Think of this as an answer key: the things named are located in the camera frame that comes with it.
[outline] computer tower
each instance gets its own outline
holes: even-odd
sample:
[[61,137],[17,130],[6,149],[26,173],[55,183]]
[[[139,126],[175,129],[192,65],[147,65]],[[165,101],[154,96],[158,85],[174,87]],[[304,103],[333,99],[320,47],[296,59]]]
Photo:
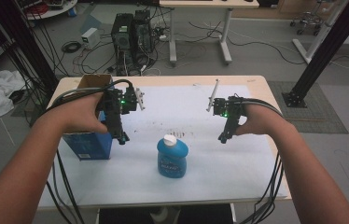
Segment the computer tower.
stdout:
[[117,14],[111,30],[111,38],[117,58],[117,76],[128,76],[129,71],[134,69],[134,60],[137,53],[133,14]]
[[137,45],[145,52],[151,53],[152,38],[151,38],[151,19],[150,10],[136,10],[134,13],[133,23],[136,32]]

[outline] cardboard box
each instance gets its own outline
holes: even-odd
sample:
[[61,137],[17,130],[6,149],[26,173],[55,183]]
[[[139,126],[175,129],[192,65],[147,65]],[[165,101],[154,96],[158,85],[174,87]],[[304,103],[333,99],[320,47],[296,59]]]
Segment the cardboard box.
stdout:
[[[110,75],[84,75],[77,88],[99,88],[111,82]],[[105,120],[105,113],[99,112],[97,118]],[[110,158],[112,144],[110,133],[66,133],[63,135],[63,140],[81,161],[108,160]]]

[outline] white desk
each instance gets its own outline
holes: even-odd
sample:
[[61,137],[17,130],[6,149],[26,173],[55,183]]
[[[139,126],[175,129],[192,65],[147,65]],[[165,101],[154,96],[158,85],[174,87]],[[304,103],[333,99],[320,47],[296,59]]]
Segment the white desk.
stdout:
[[[65,142],[60,144],[77,204],[110,207],[235,203],[260,198],[271,177],[276,148],[266,136],[252,134],[234,137],[227,144],[217,140],[226,120],[205,110],[217,78],[221,86],[216,97],[227,98],[237,92],[277,106],[260,76],[127,77],[145,92],[147,107],[122,116],[124,131],[131,141],[120,146],[115,140],[109,161],[79,161]],[[79,81],[79,77],[62,79],[53,98],[73,89]],[[188,169],[183,178],[167,178],[158,172],[156,145],[166,133],[174,133],[188,144]],[[59,192],[69,203],[62,184]],[[287,196],[285,182],[278,198]],[[45,191],[39,208],[51,207],[52,199]]]
[[219,37],[219,43],[224,54],[225,62],[231,63],[232,58],[227,46],[227,35],[230,27],[230,16],[234,8],[253,8],[258,7],[257,0],[253,2],[246,2],[245,0],[213,0],[213,1],[172,1],[160,0],[162,7],[169,7],[171,9],[171,36],[169,43],[170,62],[175,65],[177,61],[175,50],[175,21],[192,19],[198,20],[215,20],[215,14],[218,12],[221,15],[220,21],[224,21],[223,34]]

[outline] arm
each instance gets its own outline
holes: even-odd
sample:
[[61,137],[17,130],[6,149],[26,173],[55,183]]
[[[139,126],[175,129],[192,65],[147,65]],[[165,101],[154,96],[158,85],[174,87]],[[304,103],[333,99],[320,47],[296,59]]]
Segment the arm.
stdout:
[[32,223],[63,133],[107,132],[95,117],[100,96],[61,105],[36,121],[0,174],[0,223]]
[[268,108],[246,107],[236,134],[267,134],[276,144],[301,223],[349,224],[349,202],[296,128]]

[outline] hand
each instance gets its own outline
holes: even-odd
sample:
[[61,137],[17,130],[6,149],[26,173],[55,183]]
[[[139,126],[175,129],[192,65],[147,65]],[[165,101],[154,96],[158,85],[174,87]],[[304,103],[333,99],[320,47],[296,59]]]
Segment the hand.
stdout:
[[52,122],[66,132],[88,131],[107,133],[107,128],[96,118],[95,108],[102,93],[85,96],[60,105],[44,114],[39,121]]
[[276,112],[262,105],[246,105],[245,110],[247,121],[236,129],[236,135],[253,133],[272,136],[284,126],[291,125]]

